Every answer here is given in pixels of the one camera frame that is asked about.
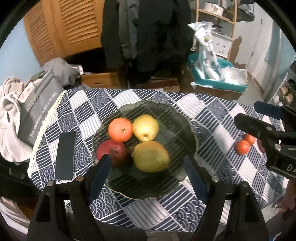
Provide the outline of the person's right hand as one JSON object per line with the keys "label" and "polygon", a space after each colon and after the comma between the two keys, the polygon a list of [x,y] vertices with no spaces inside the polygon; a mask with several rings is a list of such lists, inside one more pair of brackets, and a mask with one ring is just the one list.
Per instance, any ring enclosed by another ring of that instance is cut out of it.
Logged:
{"label": "person's right hand", "polygon": [[283,200],[281,202],[281,209],[283,212],[287,210],[293,210],[295,207],[295,180],[290,179],[287,185],[286,193],[283,196]]}

